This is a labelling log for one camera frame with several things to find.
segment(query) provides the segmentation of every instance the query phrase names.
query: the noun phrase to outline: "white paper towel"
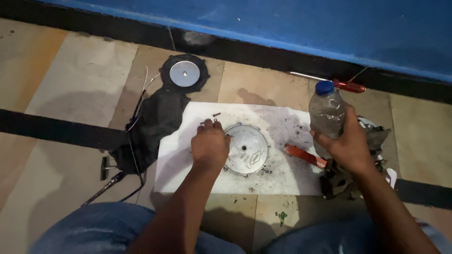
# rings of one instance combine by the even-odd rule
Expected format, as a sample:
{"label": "white paper towel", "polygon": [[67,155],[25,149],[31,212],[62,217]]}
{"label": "white paper towel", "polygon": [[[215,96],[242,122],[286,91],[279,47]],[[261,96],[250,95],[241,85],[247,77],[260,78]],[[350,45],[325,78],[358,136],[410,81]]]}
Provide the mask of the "white paper towel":
{"label": "white paper towel", "polygon": [[309,134],[309,113],[291,108],[229,103],[190,102],[176,132],[160,141],[156,192],[174,192],[190,171],[193,161],[190,141],[205,119],[214,119],[224,129],[242,123],[259,129],[270,146],[265,170],[245,178],[221,171],[212,193],[321,195],[323,171],[283,151],[289,143],[316,155]]}

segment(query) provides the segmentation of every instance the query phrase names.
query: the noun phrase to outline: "blue bottle cap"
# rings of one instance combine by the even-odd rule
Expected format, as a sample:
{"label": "blue bottle cap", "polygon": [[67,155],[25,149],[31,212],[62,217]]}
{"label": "blue bottle cap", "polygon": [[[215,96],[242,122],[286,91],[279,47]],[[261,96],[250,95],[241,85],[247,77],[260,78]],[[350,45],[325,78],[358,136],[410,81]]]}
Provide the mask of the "blue bottle cap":
{"label": "blue bottle cap", "polygon": [[331,81],[320,81],[315,85],[315,94],[318,96],[329,95],[334,92],[334,85]]}

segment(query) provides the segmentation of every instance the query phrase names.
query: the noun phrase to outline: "blue jeans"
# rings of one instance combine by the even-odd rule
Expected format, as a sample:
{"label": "blue jeans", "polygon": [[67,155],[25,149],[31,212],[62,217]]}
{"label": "blue jeans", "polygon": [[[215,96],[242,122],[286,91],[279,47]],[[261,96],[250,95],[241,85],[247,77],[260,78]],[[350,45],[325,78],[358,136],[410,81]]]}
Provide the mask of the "blue jeans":
{"label": "blue jeans", "polygon": [[[155,213],[124,203],[96,203],[75,210],[48,229],[31,247],[32,254],[123,253]],[[444,236],[428,224],[424,232],[442,253],[452,253]],[[375,253],[376,233],[369,216],[293,230],[274,240],[266,253]],[[245,253],[239,246],[199,232],[196,253]]]}

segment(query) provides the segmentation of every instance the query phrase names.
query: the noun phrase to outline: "person's left hand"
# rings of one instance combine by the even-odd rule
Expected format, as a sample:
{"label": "person's left hand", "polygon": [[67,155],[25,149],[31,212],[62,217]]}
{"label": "person's left hand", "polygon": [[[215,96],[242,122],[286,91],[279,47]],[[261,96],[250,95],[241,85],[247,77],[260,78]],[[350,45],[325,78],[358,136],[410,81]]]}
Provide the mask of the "person's left hand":
{"label": "person's left hand", "polygon": [[192,139],[193,164],[221,168],[229,155],[232,136],[225,136],[220,122],[207,119],[198,127],[198,134]]}

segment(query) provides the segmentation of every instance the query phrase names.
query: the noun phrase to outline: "red tool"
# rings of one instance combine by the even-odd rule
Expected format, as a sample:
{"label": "red tool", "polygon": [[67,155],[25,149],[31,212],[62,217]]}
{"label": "red tool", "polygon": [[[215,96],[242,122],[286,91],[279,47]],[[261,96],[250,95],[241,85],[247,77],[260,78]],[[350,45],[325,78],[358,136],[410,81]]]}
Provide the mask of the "red tool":
{"label": "red tool", "polygon": [[301,150],[300,148],[298,148],[296,146],[285,144],[284,151],[292,156],[305,160],[305,161],[311,163],[312,165],[317,166],[321,169],[324,169],[326,166],[326,160],[319,158],[317,156],[314,156],[304,150]]}
{"label": "red tool", "polygon": [[[310,75],[306,75],[306,74],[302,74],[302,73],[298,73],[298,72],[294,72],[294,71],[290,71],[289,73],[292,75],[295,75],[295,76],[300,76],[300,77],[313,79],[313,80],[317,80],[317,81],[329,81],[326,79],[317,78],[314,76],[310,76]],[[330,80],[330,81],[333,82],[333,85],[335,88],[339,88],[339,89],[342,89],[345,91],[349,91],[349,92],[353,92],[353,93],[357,93],[357,94],[364,93],[366,91],[365,86],[353,83],[351,81],[340,82],[337,79]]]}

